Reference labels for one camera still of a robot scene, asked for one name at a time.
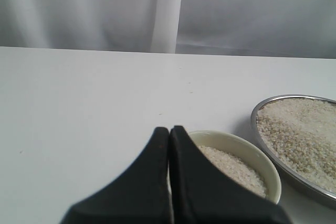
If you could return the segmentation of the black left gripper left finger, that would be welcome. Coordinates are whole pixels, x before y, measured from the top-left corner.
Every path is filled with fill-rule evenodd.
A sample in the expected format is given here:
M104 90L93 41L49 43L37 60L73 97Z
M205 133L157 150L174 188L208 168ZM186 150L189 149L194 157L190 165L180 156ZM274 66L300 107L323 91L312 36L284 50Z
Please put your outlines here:
M72 205L62 223L168 223L169 131L157 127L136 160L113 182Z

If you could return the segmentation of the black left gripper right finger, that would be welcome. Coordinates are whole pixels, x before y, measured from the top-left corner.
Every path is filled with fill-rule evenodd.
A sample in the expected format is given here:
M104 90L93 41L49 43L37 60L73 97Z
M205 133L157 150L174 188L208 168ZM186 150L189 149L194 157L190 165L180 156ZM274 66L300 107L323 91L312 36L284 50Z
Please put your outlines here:
M290 223L280 206L217 169L182 126L170 132L169 175L175 223Z

